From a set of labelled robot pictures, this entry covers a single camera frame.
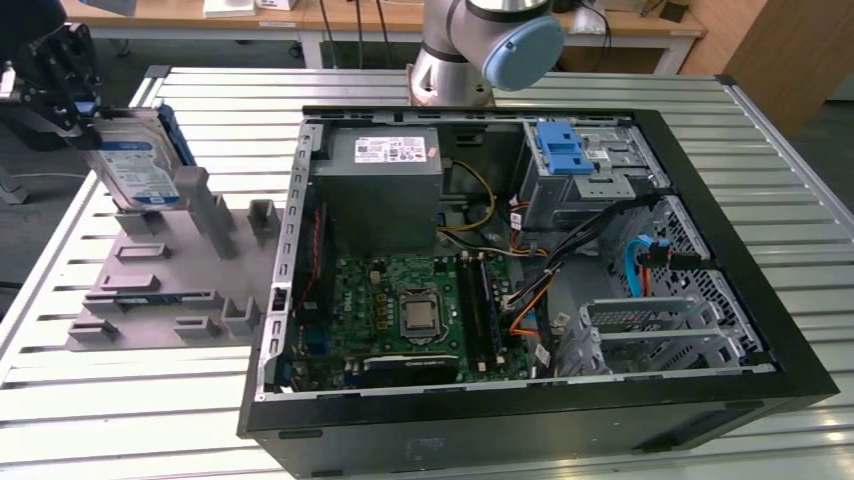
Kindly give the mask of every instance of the blue plastic clip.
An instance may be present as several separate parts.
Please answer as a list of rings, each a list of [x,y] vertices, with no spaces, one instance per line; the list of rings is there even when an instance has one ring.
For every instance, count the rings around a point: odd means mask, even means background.
[[[583,140],[569,122],[537,124],[539,145],[549,160],[553,175],[589,175],[597,169],[585,156]]]

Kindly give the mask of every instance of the ram slot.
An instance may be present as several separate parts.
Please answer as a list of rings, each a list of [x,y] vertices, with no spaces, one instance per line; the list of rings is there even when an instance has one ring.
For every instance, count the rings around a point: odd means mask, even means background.
[[[477,258],[457,262],[459,308],[466,335],[469,364],[479,372],[495,365],[494,328],[498,328],[498,312],[491,299],[491,287],[486,266]]]

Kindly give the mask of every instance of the circuit board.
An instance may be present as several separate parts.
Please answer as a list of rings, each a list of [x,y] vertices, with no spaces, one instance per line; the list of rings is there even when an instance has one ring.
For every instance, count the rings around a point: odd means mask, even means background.
[[[385,355],[454,355],[459,357],[458,382],[518,379],[527,376],[529,357],[521,344],[501,355],[501,364],[483,369],[467,359],[466,333],[457,279],[457,262],[447,257],[394,256],[341,258],[335,269],[334,322],[329,332],[331,359]],[[510,292],[507,265],[501,256],[483,260],[494,298]],[[415,304],[435,305],[435,330],[407,330]],[[335,372],[313,375],[319,387],[342,388]]]

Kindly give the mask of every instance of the white sticker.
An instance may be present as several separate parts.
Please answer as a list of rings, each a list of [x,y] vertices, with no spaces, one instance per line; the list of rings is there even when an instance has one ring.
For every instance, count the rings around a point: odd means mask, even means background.
[[[534,351],[534,355],[537,355],[537,359],[543,363],[543,365],[549,366],[549,362],[551,362],[551,354],[543,344],[537,345],[537,350]]]
[[[522,230],[522,215],[515,212],[510,214],[510,228]]]
[[[587,160],[610,160],[609,152],[605,150],[587,150],[586,152]]]
[[[124,195],[147,205],[178,203],[180,196],[168,172],[155,165],[156,152],[147,142],[104,142],[104,165]]]
[[[258,26],[271,28],[297,28],[297,24],[294,22],[258,22]]]
[[[426,162],[425,137],[361,137],[357,163]]]

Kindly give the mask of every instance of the yellow cable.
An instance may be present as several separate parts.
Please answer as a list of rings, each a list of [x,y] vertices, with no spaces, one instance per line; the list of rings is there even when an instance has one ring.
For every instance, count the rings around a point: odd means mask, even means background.
[[[477,221],[475,223],[471,223],[469,225],[458,225],[453,227],[438,227],[441,232],[465,232],[467,230],[474,230],[475,228],[485,225],[493,219],[493,215],[495,215],[495,195],[493,194],[493,189],[490,188],[490,184],[486,182],[486,180],[483,179],[481,174],[475,171],[475,169],[471,168],[466,163],[461,162],[459,160],[454,160],[454,165],[459,165],[461,167],[463,167],[469,171],[469,173],[471,173],[471,176],[478,179],[478,181],[481,182],[481,185],[483,185],[483,188],[486,188],[486,191],[490,194],[490,210],[486,216],[483,217],[483,219]]]

